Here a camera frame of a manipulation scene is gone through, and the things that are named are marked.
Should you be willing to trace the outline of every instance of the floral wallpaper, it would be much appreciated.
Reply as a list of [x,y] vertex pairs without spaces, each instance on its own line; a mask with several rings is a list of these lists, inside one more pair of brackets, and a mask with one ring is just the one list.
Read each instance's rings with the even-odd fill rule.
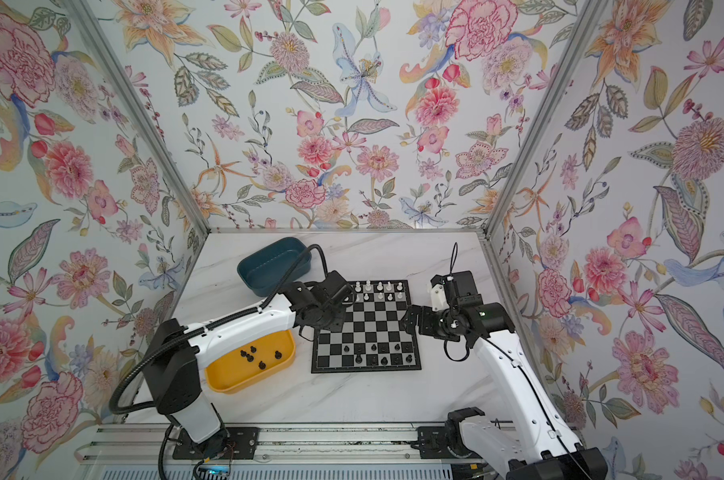
[[610,1],[492,243],[608,478],[724,478],[724,0]]
[[200,250],[123,110],[58,2],[0,1],[0,479],[74,469]]
[[214,228],[480,226],[577,0],[88,3]]

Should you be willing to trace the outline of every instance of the pink flower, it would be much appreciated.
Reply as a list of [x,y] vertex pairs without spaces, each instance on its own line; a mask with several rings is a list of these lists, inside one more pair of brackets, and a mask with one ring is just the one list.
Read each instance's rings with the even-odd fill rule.
[[55,68],[40,35],[0,13],[0,94],[15,94],[30,107],[47,101],[55,86]]
[[102,216],[112,216],[119,211],[114,197],[108,192],[103,180],[96,180],[96,186],[90,187],[87,193],[87,206],[90,215],[98,220]]
[[300,142],[298,154],[307,164],[319,165],[333,154],[333,145],[321,135],[311,135]]
[[548,75],[543,70],[538,72],[538,74],[536,76],[541,79],[541,83],[530,85],[530,90],[543,90],[544,88],[548,87],[552,78],[554,78],[554,76],[556,75],[556,72],[558,72],[558,71],[559,71],[559,65],[554,64],[554,65],[552,65],[552,69]]
[[421,177],[426,177],[427,180],[434,180],[438,177],[443,177],[442,169],[434,163],[434,160],[428,159],[418,164],[418,171]]
[[23,417],[23,446],[42,453],[69,431],[79,415],[82,382],[70,372],[61,372],[55,382],[43,382]]
[[367,223],[373,228],[383,228],[391,222],[389,215],[381,209],[376,209],[367,215]]
[[501,135],[501,114],[495,114],[487,118],[487,134],[498,136]]
[[694,121],[679,131],[672,171],[684,180],[706,180],[724,165],[724,122]]
[[302,179],[285,191],[285,199],[299,208],[311,208],[324,202],[326,192],[316,180]]
[[46,175],[57,192],[67,198],[81,198],[92,182],[90,157],[70,141],[55,142],[45,158]]
[[117,220],[117,234],[119,239],[128,245],[133,240],[137,240],[141,237],[141,229],[143,223],[140,220]]
[[359,134],[354,134],[352,137],[349,137],[348,132],[344,132],[344,134],[341,136],[343,137],[342,140],[338,137],[333,137],[333,141],[338,144],[337,146],[334,147],[334,149],[336,149],[336,150],[346,149],[346,151],[349,153],[351,153],[352,148],[362,148],[362,144],[367,141],[366,138],[357,140],[357,137],[360,136]]
[[400,167],[396,162],[399,157],[388,147],[378,149],[377,145],[373,145],[372,150],[362,147],[362,153],[357,156],[357,170],[362,175],[370,174],[372,178],[382,182]]
[[224,5],[224,8],[233,12],[232,18],[243,13],[245,17],[250,18],[250,12],[258,9],[260,3],[250,3],[251,0],[231,0],[232,5]]
[[271,41],[269,51],[280,67],[295,74],[309,66],[309,50],[295,33],[283,33]]
[[565,186],[565,190],[568,188],[571,190],[576,189],[576,182],[578,181],[577,163],[578,159],[575,155],[568,155],[567,160],[562,164],[562,172],[559,176],[562,177],[562,185]]
[[592,248],[586,262],[586,279],[597,292],[615,293],[626,283],[626,265],[606,246]]
[[636,258],[647,253],[642,238],[642,226],[637,217],[633,216],[607,235],[607,245],[615,248],[616,253],[623,258]]
[[130,176],[133,182],[130,197],[143,204],[149,215],[154,215],[159,203],[159,175],[154,160],[149,158],[146,166],[139,165],[133,168],[130,170]]
[[423,135],[418,139],[418,150],[426,149],[433,154],[438,154],[442,151],[442,146],[445,144],[447,139],[447,132],[450,130],[447,127],[432,127],[426,130]]
[[712,42],[707,40],[703,42],[703,55],[701,56],[698,52],[690,52],[688,54],[688,60],[695,63],[695,65],[685,65],[685,70],[698,70],[703,68],[698,78],[703,78],[711,69],[714,73],[724,72],[724,36],[719,41],[717,47],[712,52]]
[[56,60],[56,92],[77,114],[92,120],[98,109],[98,91],[85,64],[74,57],[60,55]]
[[125,65],[125,75],[130,79],[133,87],[147,87],[148,84],[141,83],[146,80],[146,75],[143,72],[137,72],[135,75],[132,74],[132,65]]
[[416,119],[425,127],[443,124],[458,112],[459,103],[452,88],[432,88],[418,103]]
[[659,332],[666,330],[666,325],[659,322],[658,319],[653,316],[663,314],[663,308],[661,308],[660,306],[646,305],[647,302],[649,302],[650,299],[653,298],[652,289],[645,290],[644,292],[642,292],[642,296],[637,298],[639,292],[638,284],[636,282],[629,282],[629,285],[632,289],[631,296],[623,293],[623,290],[618,291],[618,293],[621,294],[621,298],[623,298],[623,301],[626,303],[626,305],[631,307],[628,310],[629,318],[634,318],[634,315],[636,313],[639,313],[639,319],[642,321],[642,324],[645,326],[646,330],[651,330],[650,326],[655,327],[655,329]]
[[489,170],[493,165],[506,158],[508,151],[508,148],[493,149],[488,144],[478,141],[468,152],[456,155],[459,167],[456,177],[472,178],[482,175],[482,172]]
[[486,92],[498,90],[520,79],[532,54],[530,43],[515,37],[485,57],[482,86]]
[[541,244],[541,262],[551,270],[562,268],[570,249],[570,240],[565,240],[556,233],[550,234]]
[[672,387],[678,381],[678,370],[665,365],[668,359],[666,349],[653,351],[655,337],[650,330],[645,336],[631,331],[626,333],[626,344],[614,339],[612,355],[621,362],[617,368],[618,390],[632,394],[637,406],[648,400],[648,407],[655,413],[663,413],[666,405],[679,407],[679,392]]
[[40,268],[40,271],[37,272],[36,281],[34,281],[29,272],[23,274],[23,283],[26,284],[26,290],[15,285],[7,289],[7,293],[11,294],[12,296],[22,298],[23,300],[18,300],[17,302],[5,305],[5,313],[10,313],[13,310],[23,308],[23,312],[21,312],[21,318],[26,318],[26,316],[31,313],[35,303],[37,305],[43,304],[45,302],[45,299],[40,298],[40,294],[44,291],[45,288],[48,287],[50,281],[52,280],[49,279],[47,282],[45,282],[46,276],[47,269],[45,268]]
[[556,318],[562,318],[570,312],[570,287],[567,279],[556,270],[547,268],[538,276],[541,303]]
[[446,45],[455,45],[456,59],[488,55],[508,39],[516,16],[510,0],[462,0],[450,17]]
[[239,127],[232,125],[232,122],[219,115],[215,115],[215,119],[213,119],[213,129],[221,135],[221,138],[228,137],[229,140],[239,140],[239,138],[244,135],[244,132],[240,130]]
[[316,135],[322,131],[324,120],[315,114],[300,110],[298,112],[298,136]]
[[108,267],[106,258],[96,255],[96,249],[85,250],[82,255],[79,252],[72,252],[69,256],[71,263],[63,261],[60,264],[65,274],[54,275],[50,281],[58,285],[58,296],[68,300],[73,296],[70,307],[83,308],[87,305],[90,296],[97,297],[108,292],[108,283],[111,276],[108,270],[101,270]]
[[131,158],[136,154],[136,149],[132,146],[130,140],[121,135],[117,135],[117,141],[114,142],[114,145],[116,145],[127,158]]
[[31,333],[18,320],[0,317],[0,383],[7,382],[26,362],[31,347]]

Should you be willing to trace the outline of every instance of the chessboard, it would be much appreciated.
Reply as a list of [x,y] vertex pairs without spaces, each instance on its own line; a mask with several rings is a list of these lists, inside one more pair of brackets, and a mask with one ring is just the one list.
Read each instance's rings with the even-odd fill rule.
[[410,306],[407,280],[349,284],[354,304],[346,310],[343,330],[314,334],[311,372],[420,370],[418,342],[399,324]]

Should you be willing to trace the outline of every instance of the yellow plastic container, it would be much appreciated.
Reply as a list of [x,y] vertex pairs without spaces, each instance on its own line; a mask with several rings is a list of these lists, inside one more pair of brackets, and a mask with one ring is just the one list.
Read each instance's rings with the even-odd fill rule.
[[[253,361],[248,362],[247,357],[242,356],[241,350],[255,357]],[[274,358],[275,352],[280,352],[282,357]],[[263,336],[250,345],[222,356],[204,369],[204,376],[214,392],[235,393],[288,368],[293,360],[295,360],[295,340],[292,332],[285,330]],[[264,370],[258,367],[260,362],[266,364]]]

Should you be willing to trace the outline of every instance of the marble surface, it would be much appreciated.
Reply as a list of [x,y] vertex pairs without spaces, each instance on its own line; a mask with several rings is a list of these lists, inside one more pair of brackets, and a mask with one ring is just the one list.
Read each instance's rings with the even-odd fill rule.
[[[472,270],[485,302],[498,302],[490,270],[476,233],[368,234],[212,234],[178,303],[181,324],[206,320],[257,302],[237,274],[245,256],[284,236],[305,245],[322,246],[329,270],[348,280],[401,279],[410,283],[413,303],[430,304],[428,281],[447,274],[450,252],[458,242],[454,271]],[[321,280],[319,255],[302,281]],[[310,330],[304,334],[310,338]],[[311,342],[298,337],[292,366],[233,395],[203,387],[225,422],[432,422],[443,421],[457,408],[478,406],[498,418],[505,407],[475,356],[464,362],[445,357],[442,341],[419,336],[422,370],[403,372],[310,372]],[[448,345],[453,358],[463,356],[463,343]],[[150,399],[146,385],[136,402]],[[166,422],[153,408],[132,413],[127,422]]]

